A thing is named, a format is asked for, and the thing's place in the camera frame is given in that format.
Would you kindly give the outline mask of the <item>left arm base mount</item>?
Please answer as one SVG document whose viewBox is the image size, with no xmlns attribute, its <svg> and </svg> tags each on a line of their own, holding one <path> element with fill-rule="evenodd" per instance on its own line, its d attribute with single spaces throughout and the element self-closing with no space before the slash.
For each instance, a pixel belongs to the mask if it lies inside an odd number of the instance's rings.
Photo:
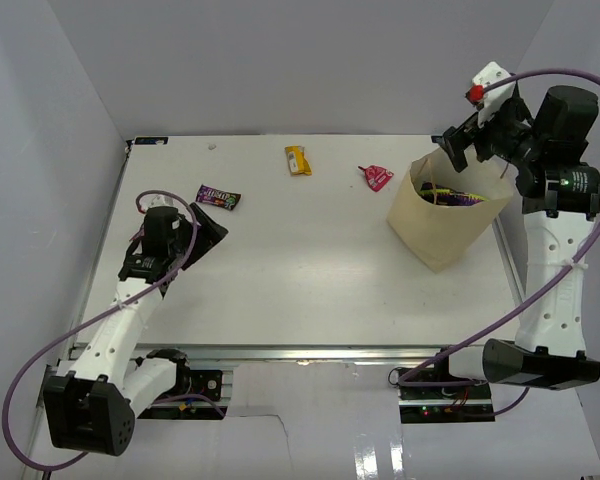
<svg viewBox="0 0 600 480">
<path fill-rule="evenodd" d="M 227 407 L 223 400 L 222 370 L 191 370 L 186 398 L 159 403 L 145 410 L 140 419 L 222 420 Z"/>
</svg>

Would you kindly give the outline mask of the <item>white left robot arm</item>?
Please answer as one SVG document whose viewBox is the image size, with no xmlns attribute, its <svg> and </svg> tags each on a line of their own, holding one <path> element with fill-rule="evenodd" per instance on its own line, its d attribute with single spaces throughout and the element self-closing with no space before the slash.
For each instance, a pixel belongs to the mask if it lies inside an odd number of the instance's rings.
<svg viewBox="0 0 600 480">
<path fill-rule="evenodd" d="M 176 264 L 193 265 L 228 233 L 198 206 L 192 210 L 195 218 L 189 220 L 173 206 L 148 209 L 118 273 L 114 313 L 100 323 L 68 372 L 46 381 L 43 402 L 54 447 L 119 456 L 136 419 L 156 400 L 190 393 L 188 358 L 180 350 L 153 350 L 134 370 L 129 366 L 169 287 L 160 279 Z"/>
</svg>

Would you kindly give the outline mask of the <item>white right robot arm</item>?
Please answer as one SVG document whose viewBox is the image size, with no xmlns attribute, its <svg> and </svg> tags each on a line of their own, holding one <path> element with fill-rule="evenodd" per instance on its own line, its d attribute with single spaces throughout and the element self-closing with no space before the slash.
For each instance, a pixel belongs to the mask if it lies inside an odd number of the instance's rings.
<svg viewBox="0 0 600 480">
<path fill-rule="evenodd" d="M 587 356 L 582 333 L 580 250 L 600 212 L 600 173 L 581 157 L 598 98 L 579 87 L 553 86 L 532 115 L 517 91 L 498 106 L 477 87 L 468 96 L 477 113 L 438 142 L 458 172 L 468 166 L 468 148 L 480 162 L 497 156 L 515 167 L 527 235 L 526 293 L 514 339 L 491 338 L 450 354 L 431 374 L 432 388 L 452 399 L 469 379 L 547 390 L 594 383 L 600 362 Z"/>
</svg>

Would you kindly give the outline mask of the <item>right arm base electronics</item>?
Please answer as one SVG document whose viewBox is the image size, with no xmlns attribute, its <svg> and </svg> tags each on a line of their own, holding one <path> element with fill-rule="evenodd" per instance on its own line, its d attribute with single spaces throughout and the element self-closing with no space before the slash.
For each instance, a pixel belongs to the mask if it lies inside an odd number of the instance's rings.
<svg viewBox="0 0 600 480">
<path fill-rule="evenodd" d="M 398 391 L 403 425 L 495 421 L 492 393 L 487 383 L 463 384 L 465 381 L 452 377 L 446 367 L 435 367 L 420 372 L 414 379 L 416 383 L 432 383 L 432 386 L 400 386 L 398 379 L 407 371 L 408 368 L 396 367 L 387 377 L 389 385 Z"/>
</svg>

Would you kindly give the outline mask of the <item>purple chocolate bar wrapper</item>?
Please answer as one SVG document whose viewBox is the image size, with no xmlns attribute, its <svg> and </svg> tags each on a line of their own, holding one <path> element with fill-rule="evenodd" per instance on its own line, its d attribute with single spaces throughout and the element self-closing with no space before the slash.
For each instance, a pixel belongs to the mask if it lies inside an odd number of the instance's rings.
<svg viewBox="0 0 600 480">
<path fill-rule="evenodd" d="M 197 194 L 196 202 L 211 206 L 223 208 L 232 211 L 238 205 L 242 198 L 239 193 L 219 190 L 204 184 L 201 184 Z"/>
</svg>

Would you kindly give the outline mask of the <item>dark blue chips bag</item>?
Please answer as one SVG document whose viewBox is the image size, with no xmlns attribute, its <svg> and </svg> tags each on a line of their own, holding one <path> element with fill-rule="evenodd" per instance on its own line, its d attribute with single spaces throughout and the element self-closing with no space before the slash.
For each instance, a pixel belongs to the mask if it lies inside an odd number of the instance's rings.
<svg viewBox="0 0 600 480">
<path fill-rule="evenodd" d="M 417 193 L 423 200 L 438 206 L 473 206 L 487 201 L 487 198 L 481 195 L 458 191 L 433 182 L 423 182 Z"/>
</svg>

